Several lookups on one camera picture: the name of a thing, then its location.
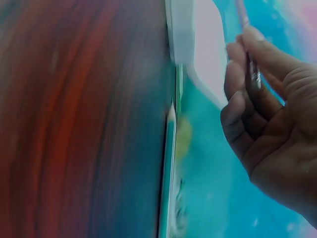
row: finger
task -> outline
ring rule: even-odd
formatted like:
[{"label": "finger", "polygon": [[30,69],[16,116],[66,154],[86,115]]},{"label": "finger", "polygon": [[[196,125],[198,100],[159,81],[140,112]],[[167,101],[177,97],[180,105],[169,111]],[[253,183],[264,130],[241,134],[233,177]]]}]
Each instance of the finger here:
[{"label": "finger", "polygon": [[243,46],[239,43],[230,43],[227,45],[227,53],[231,60],[238,63],[244,73],[247,71],[247,56]]},{"label": "finger", "polygon": [[228,101],[237,91],[245,90],[244,82],[245,73],[243,69],[238,63],[230,60],[227,65],[224,81],[224,92]]},{"label": "finger", "polygon": [[257,139],[261,136],[267,125],[267,120],[255,110],[253,102],[251,102],[248,93],[246,93],[245,73],[241,66],[234,61],[231,61],[227,66],[224,91],[228,100],[237,91],[244,92],[243,97],[246,106],[242,115],[243,125],[252,138]]},{"label": "finger", "polygon": [[263,82],[261,84],[261,89],[254,89],[251,81],[246,80],[246,89],[255,110],[267,121],[270,121],[283,106]]},{"label": "finger", "polygon": [[285,96],[285,87],[281,81],[279,81],[276,77],[270,74],[267,70],[260,68],[261,74],[266,79],[267,83],[272,87],[272,89],[281,97],[284,101],[286,101]]},{"label": "finger", "polygon": [[246,49],[245,49],[244,43],[243,43],[243,35],[242,34],[236,36],[236,42],[241,44],[244,51],[246,52]]},{"label": "finger", "polygon": [[264,36],[252,26],[244,29],[243,42],[258,64],[281,81],[302,64],[298,59],[266,41]]},{"label": "finger", "polygon": [[242,159],[250,146],[254,143],[246,132],[241,120],[245,110],[245,101],[241,92],[236,92],[220,114],[221,124],[225,137],[239,159]]}]

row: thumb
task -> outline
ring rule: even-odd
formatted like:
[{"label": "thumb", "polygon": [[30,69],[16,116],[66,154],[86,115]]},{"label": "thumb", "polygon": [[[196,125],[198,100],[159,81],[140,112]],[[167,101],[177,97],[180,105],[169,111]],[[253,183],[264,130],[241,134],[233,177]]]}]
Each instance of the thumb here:
[{"label": "thumb", "polygon": [[263,34],[252,26],[245,27],[242,37],[246,49],[258,65],[281,81],[302,65],[301,61],[265,40]]}]

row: yellow paint spot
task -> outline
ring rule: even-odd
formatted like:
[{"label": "yellow paint spot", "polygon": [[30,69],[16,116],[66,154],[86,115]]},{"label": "yellow paint spot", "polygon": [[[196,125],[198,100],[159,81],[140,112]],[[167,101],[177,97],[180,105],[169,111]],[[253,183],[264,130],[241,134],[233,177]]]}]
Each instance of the yellow paint spot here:
[{"label": "yellow paint spot", "polygon": [[188,153],[192,141],[193,130],[189,121],[185,117],[180,117],[177,121],[176,131],[176,161],[181,161]]}]

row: turquoise paint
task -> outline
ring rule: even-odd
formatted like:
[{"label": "turquoise paint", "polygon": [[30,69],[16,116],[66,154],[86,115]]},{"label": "turquoise paint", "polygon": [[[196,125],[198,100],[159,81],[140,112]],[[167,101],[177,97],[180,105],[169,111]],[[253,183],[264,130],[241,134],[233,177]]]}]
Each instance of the turquoise paint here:
[{"label": "turquoise paint", "polygon": [[[223,19],[226,42],[235,41],[241,28],[234,1],[214,2]],[[245,2],[255,27],[280,49],[307,60],[298,29],[285,18],[282,4],[277,4],[281,1]],[[183,196],[188,212],[185,237],[314,237],[315,230],[305,219],[250,183],[226,142],[219,115],[220,110],[185,78],[181,116],[189,121],[193,130],[189,152],[177,166],[178,176],[184,179]]]}]

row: hand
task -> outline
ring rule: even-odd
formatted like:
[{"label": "hand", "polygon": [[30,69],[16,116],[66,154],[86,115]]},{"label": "hand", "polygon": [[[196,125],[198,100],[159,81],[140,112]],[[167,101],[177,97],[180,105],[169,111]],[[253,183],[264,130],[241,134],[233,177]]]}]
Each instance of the hand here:
[{"label": "hand", "polygon": [[[246,49],[285,106],[246,76]],[[317,228],[317,68],[287,55],[247,27],[227,46],[231,59],[221,112],[231,148],[265,194]]]}]

